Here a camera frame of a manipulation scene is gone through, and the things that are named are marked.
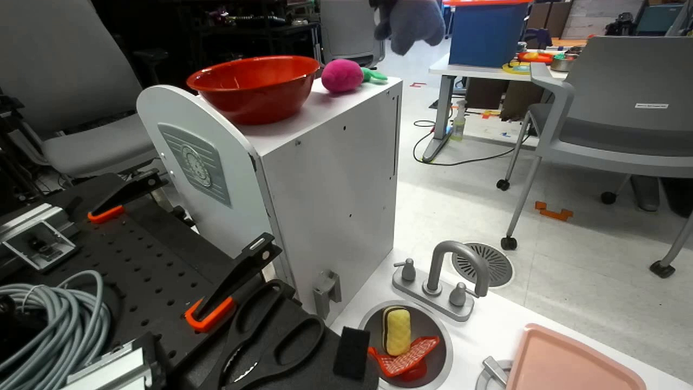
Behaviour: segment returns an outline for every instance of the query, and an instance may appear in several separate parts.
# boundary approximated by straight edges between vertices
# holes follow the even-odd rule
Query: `chair backrest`
[[[0,88],[53,137],[133,111],[140,84],[92,0],[2,0]]]
[[[693,130],[693,39],[590,39],[568,81],[572,120],[630,130]]]

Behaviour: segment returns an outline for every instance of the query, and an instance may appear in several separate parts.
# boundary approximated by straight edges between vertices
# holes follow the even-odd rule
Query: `gray chair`
[[[0,88],[28,124],[14,138],[35,160],[89,178],[153,158],[140,84],[92,0],[2,0],[0,57]]]
[[[693,178],[693,39],[602,38],[591,39],[560,83],[533,65],[533,83],[553,93],[553,105],[530,107],[513,160],[499,189],[510,189],[520,143],[529,127],[539,132],[530,174],[502,249],[513,238],[542,163],[579,165],[626,176]],[[649,269],[669,277],[674,257],[693,231],[693,217],[671,249]]]

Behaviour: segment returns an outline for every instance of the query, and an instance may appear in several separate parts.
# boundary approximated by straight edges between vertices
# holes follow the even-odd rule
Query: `wire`
[[[432,120],[415,120],[415,121],[414,121],[414,125],[415,125],[415,127],[428,127],[428,125],[433,125],[433,121],[432,121]],[[492,153],[492,157],[468,158],[468,160],[455,160],[455,163],[425,163],[422,158],[419,158],[419,157],[415,157],[415,152],[419,152],[419,145],[420,145],[425,138],[428,138],[428,137],[433,137],[433,130],[428,130],[425,137],[420,137],[420,138],[414,143],[414,147],[411,147],[411,158],[414,158],[415,163],[432,165],[432,166],[460,166],[460,165],[472,165],[472,163],[482,163],[482,160],[502,158],[502,157],[507,157],[507,153],[515,152],[515,145],[512,145],[510,150],[505,150],[505,152],[501,152],[501,153]]]
[[[79,277],[94,277],[95,294],[68,289]],[[19,311],[44,308],[47,319],[31,342],[0,361],[0,390],[62,389],[68,376],[92,365],[106,344],[110,315],[97,272],[80,272],[58,286],[7,285],[0,294],[8,294]]]

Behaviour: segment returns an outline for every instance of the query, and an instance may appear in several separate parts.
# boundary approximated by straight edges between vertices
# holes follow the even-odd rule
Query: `black cable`
[[[414,125],[415,125],[415,127],[428,127],[428,125],[433,125],[433,121],[432,121],[432,120],[415,120]],[[411,147],[411,158],[414,158],[415,163],[432,165],[432,166],[460,166],[460,165],[472,165],[472,163],[482,163],[482,160],[502,158],[502,157],[515,152],[515,145],[512,145],[510,150],[505,150],[505,152],[501,152],[501,153],[492,153],[492,157],[455,160],[455,163],[425,163],[422,158],[415,157],[415,150],[419,150],[419,145],[420,145],[425,138],[428,138],[432,135],[433,135],[433,130],[427,132],[425,137],[420,137],[420,138],[414,143],[414,147]]]

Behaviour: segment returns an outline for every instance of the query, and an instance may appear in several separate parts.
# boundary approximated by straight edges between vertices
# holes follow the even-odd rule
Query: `gray floor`
[[[407,57],[388,53],[380,65],[404,83],[396,248],[419,263],[432,257],[435,243],[450,238],[501,249],[533,153],[523,152],[507,192],[495,189],[495,179],[510,157],[461,166],[428,166],[411,158],[414,143],[427,135],[414,121],[435,118],[428,105],[437,98],[439,78],[428,74],[428,65],[447,49],[447,44],[419,44]],[[502,150],[502,143],[465,137],[450,140],[437,160]],[[684,218],[667,204],[659,212],[639,210],[630,189],[615,205],[602,205],[597,196],[620,179],[612,174],[544,166],[520,218],[520,248],[510,251],[515,277],[495,292],[693,383],[691,246],[678,256],[671,280],[647,272]],[[569,209],[575,218],[560,223],[539,217],[533,210],[537,200]]]

